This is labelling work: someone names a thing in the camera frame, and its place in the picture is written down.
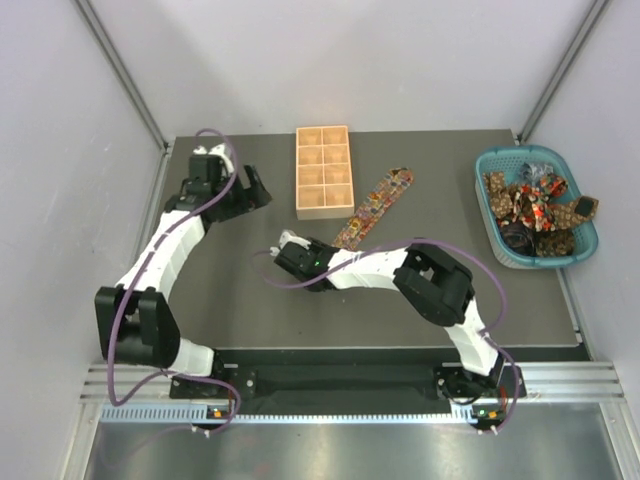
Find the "colourful banana print tie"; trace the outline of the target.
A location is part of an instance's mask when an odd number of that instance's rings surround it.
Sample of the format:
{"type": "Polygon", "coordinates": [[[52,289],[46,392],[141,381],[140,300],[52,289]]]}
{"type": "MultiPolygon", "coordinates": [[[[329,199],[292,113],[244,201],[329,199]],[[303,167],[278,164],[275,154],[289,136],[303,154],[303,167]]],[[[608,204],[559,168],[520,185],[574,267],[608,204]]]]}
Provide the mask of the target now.
{"type": "Polygon", "coordinates": [[[348,219],[332,246],[354,251],[413,182],[414,174],[409,168],[389,170],[348,219]]]}

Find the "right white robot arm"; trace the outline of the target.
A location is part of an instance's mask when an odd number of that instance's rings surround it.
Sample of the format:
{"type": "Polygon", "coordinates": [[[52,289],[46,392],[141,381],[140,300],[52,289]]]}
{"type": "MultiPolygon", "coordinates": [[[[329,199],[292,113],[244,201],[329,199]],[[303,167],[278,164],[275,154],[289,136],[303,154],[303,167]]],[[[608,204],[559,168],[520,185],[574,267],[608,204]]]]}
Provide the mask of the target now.
{"type": "Polygon", "coordinates": [[[443,328],[461,360],[458,372],[438,381],[444,396],[477,399],[502,385],[504,357],[488,342],[472,272],[438,246],[415,240],[393,250],[350,251],[285,231],[270,255],[311,292],[397,292],[423,319],[443,328]]]}

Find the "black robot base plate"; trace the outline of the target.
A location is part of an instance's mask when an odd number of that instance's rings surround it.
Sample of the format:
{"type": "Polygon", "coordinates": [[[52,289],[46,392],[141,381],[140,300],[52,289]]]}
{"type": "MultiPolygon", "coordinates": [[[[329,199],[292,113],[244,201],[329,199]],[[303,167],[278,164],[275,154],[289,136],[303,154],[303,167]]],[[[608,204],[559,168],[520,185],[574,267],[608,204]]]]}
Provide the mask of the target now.
{"type": "Polygon", "coordinates": [[[226,349],[209,375],[240,393],[246,414],[420,413],[449,398],[525,397],[499,358],[489,377],[463,371],[453,348],[226,349]]]}

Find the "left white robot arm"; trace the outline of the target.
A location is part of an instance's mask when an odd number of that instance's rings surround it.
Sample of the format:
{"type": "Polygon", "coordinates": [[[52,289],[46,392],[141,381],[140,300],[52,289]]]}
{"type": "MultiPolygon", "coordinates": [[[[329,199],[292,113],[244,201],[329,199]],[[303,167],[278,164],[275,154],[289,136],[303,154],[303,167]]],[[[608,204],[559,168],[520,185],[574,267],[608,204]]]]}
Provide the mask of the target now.
{"type": "Polygon", "coordinates": [[[209,228],[266,206],[272,199],[257,170],[244,166],[244,185],[231,149],[197,147],[178,193],[165,203],[159,223],[134,266],[113,287],[102,287],[94,305],[105,361],[143,365],[192,376],[205,396],[226,387],[210,347],[184,338],[169,297],[192,250],[209,228]]]}

